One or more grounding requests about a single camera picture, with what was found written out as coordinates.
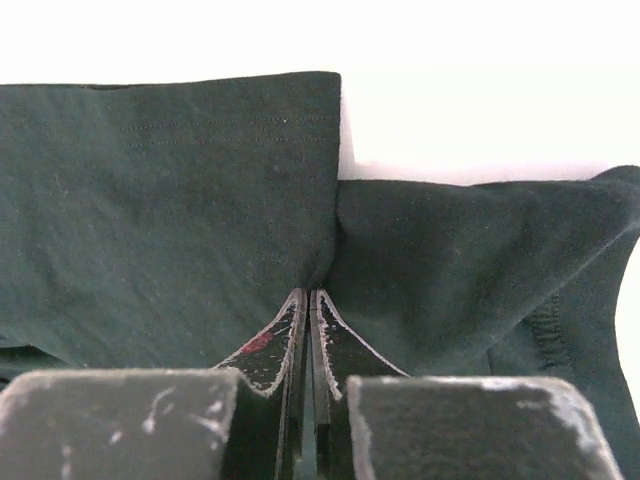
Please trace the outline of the black t-shirt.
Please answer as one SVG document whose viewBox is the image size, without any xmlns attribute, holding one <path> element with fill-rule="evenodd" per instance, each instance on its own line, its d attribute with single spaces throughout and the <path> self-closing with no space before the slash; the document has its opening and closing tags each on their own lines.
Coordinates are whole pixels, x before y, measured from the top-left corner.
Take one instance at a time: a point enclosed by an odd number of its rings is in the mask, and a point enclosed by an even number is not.
<svg viewBox="0 0 640 480">
<path fill-rule="evenodd" d="M 1 380 L 205 368 L 323 288 L 415 375 L 550 375 L 623 475 L 639 423 L 614 316 L 639 170 L 469 187 L 341 180 L 341 78 L 1 89 Z"/>
</svg>

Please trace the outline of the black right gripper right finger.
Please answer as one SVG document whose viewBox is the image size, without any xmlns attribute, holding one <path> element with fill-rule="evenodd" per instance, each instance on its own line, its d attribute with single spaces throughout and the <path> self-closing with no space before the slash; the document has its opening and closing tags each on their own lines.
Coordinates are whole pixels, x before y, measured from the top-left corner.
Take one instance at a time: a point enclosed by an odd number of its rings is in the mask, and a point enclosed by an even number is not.
<svg viewBox="0 0 640 480">
<path fill-rule="evenodd" d="M 411 377 L 324 290 L 310 346 L 321 479 L 618 479 L 589 402 L 553 377 Z"/>
</svg>

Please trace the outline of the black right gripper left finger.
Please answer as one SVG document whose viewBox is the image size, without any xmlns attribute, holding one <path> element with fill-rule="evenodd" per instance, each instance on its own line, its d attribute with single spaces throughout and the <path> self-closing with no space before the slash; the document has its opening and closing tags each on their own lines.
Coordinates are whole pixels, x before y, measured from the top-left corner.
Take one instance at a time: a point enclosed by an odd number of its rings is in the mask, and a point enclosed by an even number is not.
<svg viewBox="0 0 640 480">
<path fill-rule="evenodd" d="M 1 396 L 5 479 L 290 479 L 308 295 L 210 369 L 41 370 Z"/>
</svg>

